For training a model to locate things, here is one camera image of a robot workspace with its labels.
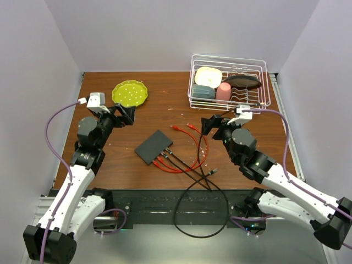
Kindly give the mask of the black network switch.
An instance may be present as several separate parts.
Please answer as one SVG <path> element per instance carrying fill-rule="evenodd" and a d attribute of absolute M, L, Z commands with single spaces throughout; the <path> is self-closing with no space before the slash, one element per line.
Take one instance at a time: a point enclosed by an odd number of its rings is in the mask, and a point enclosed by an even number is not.
<path fill-rule="evenodd" d="M 173 141 L 162 131 L 156 130 L 134 152 L 149 166 Z"/>

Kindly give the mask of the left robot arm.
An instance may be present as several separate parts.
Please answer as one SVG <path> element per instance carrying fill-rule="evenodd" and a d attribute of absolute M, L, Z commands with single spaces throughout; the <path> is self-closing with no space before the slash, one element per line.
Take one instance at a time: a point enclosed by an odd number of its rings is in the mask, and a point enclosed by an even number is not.
<path fill-rule="evenodd" d="M 105 158 L 103 148 L 115 128 L 133 125 L 136 107 L 103 103 L 88 106 L 91 116 L 78 123 L 75 151 L 66 164 L 67 176 L 49 209 L 36 225 L 23 233 L 31 260 L 40 263 L 71 263 L 79 238 L 92 227 L 94 219 L 116 210 L 112 192 L 94 188 L 83 201 L 83 194 Z"/>

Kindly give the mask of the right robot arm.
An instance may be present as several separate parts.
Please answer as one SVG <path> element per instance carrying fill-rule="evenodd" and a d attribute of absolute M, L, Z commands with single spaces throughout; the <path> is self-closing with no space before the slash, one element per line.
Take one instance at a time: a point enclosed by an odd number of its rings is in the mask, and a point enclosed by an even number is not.
<path fill-rule="evenodd" d="M 207 135 L 217 129 L 214 140 L 221 140 L 231 162 L 248 179 L 263 184 L 283 195 L 282 198 L 260 189 L 245 202 L 251 216 L 261 212 L 307 226 L 323 245 L 339 250 L 351 228 L 351 200 L 327 195 L 288 173 L 286 164 L 259 151 L 257 141 L 243 124 L 252 119 L 245 111 L 235 118 L 219 114 L 201 118 L 201 132 Z"/>

